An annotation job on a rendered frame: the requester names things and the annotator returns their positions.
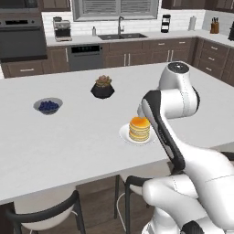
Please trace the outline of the green succulent plant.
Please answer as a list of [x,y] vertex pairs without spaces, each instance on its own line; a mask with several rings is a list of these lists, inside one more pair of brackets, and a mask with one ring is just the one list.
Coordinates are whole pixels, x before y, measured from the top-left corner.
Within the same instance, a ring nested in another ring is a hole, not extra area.
[[99,87],[110,86],[111,82],[112,82],[112,79],[109,76],[105,76],[105,75],[99,76],[99,78],[96,80],[96,84]]

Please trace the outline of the silver coffee machine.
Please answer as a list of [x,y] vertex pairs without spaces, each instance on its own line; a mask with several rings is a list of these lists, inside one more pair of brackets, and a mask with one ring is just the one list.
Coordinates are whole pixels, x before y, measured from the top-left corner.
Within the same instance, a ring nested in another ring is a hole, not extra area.
[[70,22],[68,20],[63,20],[60,16],[55,16],[53,18],[53,27],[57,42],[72,40],[70,34]]

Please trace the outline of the brown base cupboards run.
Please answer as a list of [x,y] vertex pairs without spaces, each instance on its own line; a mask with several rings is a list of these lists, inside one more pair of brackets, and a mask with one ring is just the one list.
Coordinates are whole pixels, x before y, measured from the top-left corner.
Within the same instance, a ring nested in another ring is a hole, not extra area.
[[[194,61],[196,37],[163,38],[101,44],[101,68],[118,68],[182,60]],[[47,59],[1,64],[4,78],[25,77],[72,71],[71,47],[48,47]]]
[[192,66],[234,87],[234,48],[199,37]]

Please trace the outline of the steel microwave oven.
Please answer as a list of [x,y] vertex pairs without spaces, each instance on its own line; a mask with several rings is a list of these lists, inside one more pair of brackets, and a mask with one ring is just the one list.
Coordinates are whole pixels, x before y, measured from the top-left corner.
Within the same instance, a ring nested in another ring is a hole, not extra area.
[[37,0],[0,0],[0,9],[37,8]]

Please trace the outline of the white paper towel roll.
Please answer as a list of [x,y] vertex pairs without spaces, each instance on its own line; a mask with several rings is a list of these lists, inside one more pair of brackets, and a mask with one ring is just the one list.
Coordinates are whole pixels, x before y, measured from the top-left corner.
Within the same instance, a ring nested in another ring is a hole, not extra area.
[[197,18],[195,16],[190,17],[188,31],[194,31],[196,26]]

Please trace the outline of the stack of pancakes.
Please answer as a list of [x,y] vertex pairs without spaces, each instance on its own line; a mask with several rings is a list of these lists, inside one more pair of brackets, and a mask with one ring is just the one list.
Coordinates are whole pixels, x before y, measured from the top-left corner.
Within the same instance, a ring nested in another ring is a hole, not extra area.
[[146,117],[133,117],[129,123],[129,137],[136,142],[149,138],[150,122]]

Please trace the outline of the brown wall cupboards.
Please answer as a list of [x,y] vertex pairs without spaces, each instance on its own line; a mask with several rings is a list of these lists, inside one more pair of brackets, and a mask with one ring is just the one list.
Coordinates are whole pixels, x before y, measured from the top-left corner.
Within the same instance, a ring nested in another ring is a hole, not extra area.
[[38,0],[39,7],[43,12],[69,12],[69,0]]
[[234,0],[162,0],[163,9],[205,9],[234,13]]

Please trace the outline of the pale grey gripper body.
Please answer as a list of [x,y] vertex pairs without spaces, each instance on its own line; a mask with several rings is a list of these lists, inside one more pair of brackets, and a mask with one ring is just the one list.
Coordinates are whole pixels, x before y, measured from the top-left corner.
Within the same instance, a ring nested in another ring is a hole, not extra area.
[[142,104],[139,104],[138,109],[137,109],[137,114],[138,114],[138,117],[140,117],[140,118],[145,117],[144,112],[143,112],[143,108],[142,108]]

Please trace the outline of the grey bowl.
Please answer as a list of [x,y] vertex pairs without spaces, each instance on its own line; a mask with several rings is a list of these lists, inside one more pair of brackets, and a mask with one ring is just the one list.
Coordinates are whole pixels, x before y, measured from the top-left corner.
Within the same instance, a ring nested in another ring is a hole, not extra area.
[[56,113],[62,104],[63,101],[59,98],[44,98],[34,103],[34,109],[43,114],[50,115]]

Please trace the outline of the steel tap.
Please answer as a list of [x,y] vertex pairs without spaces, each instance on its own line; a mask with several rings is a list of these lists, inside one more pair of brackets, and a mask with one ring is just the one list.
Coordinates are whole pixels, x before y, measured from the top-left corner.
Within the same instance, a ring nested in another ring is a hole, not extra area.
[[123,16],[119,16],[118,18],[118,35],[120,35],[123,32],[123,29],[121,28],[121,21],[124,20]]

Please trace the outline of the blueberries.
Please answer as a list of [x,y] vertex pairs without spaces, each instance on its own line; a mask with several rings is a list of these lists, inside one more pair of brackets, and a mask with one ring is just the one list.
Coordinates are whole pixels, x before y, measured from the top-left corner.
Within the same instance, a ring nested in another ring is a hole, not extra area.
[[53,101],[42,101],[39,105],[39,110],[43,112],[54,111],[59,107],[59,105]]

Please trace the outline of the white stool with black frame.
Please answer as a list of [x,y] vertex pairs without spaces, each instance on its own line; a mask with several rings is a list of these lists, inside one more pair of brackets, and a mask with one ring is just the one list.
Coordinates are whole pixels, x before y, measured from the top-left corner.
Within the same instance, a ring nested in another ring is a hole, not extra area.
[[77,229],[86,234],[80,194],[75,186],[65,186],[40,191],[14,201],[15,208],[8,208],[6,217],[12,222],[15,234],[22,234],[22,227],[29,234],[55,228],[71,213],[75,215]]
[[[173,165],[168,160],[157,161],[149,165],[126,170],[115,177],[114,217],[120,218],[126,234],[130,231],[130,196],[131,193],[142,194],[142,186],[146,180],[169,176],[173,172]],[[119,202],[125,199],[125,218],[122,218]]]

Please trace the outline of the steel wall oven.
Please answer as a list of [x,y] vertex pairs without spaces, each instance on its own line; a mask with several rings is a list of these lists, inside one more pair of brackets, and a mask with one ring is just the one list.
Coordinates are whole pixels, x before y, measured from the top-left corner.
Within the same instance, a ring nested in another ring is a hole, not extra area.
[[39,15],[0,17],[0,62],[47,58],[47,43]]

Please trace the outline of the black and white jar stand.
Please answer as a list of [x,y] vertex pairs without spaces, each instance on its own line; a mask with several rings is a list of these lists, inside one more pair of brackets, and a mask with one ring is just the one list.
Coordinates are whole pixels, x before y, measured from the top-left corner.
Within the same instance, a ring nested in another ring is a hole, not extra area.
[[162,16],[162,24],[161,24],[161,32],[162,33],[168,33],[169,32],[170,20],[171,20],[170,15],[163,15]]

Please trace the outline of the black small appliance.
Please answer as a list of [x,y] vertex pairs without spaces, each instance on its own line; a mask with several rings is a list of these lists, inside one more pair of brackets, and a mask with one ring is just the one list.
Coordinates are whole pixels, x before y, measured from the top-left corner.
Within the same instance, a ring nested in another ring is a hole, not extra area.
[[230,28],[228,40],[234,41],[234,21],[233,21],[232,26]]

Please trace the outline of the black plant pot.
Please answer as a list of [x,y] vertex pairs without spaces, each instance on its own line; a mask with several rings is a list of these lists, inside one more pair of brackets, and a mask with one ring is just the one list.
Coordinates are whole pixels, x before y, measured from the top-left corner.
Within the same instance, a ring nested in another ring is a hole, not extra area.
[[114,88],[112,85],[108,85],[106,87],[99,87],[97,84],[95,84],[91,91],[90,91],[96,98],[99,99],[106,99],[110,98],[114,93]]

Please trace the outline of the white plate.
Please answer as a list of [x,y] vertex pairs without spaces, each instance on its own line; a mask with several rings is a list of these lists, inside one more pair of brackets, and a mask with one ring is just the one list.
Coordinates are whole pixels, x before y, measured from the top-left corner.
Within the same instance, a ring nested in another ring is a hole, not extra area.
[[156,133],[154,132],[153,127],[150,127],[149,138],[147,140],[145,140],[143,142],[134,141],[129,136],[129,124],[128,123],[126,123],[125,125],[123,125],[121,127],[121,129],[119,131],[119,135],[123,138],[123,140],[126,143],[133,144],[133,145],[139,145],[139,146],[148,145],[148,144],[151,144],[157,140],[157,136],[156,136]]

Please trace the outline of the window with blinds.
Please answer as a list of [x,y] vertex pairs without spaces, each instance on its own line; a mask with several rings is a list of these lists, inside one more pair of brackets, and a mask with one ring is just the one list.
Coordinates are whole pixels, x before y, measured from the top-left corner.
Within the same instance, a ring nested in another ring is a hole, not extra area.
[[73,20],[157,19],[159,0],[71,0]]

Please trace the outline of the dark sink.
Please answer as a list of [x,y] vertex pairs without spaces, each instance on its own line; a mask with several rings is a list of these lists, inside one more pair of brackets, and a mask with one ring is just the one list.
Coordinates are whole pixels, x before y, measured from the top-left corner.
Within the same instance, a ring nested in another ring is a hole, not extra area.
[[99,35],[102,40],[115,40],[115,39],[129,39],[129,38],[145,38],[148,37],[141,33],[132,33],[132,34],[112,34],[112,35]]

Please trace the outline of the steel dishwasher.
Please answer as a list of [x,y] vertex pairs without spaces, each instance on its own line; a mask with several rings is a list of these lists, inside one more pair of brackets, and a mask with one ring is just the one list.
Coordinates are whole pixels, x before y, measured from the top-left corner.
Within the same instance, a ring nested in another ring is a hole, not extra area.
[[102,46],[98,44],[69,46],[68,59],[71,71],[102,69]]

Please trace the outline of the wooden knife block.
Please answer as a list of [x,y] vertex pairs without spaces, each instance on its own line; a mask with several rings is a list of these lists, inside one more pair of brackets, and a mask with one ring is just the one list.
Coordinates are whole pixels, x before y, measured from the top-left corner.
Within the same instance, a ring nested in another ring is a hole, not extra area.
[[211,20],[211,28],[210,28],[211,34],[218,34],[219,33],[219,22],[217,17],[213,17]]

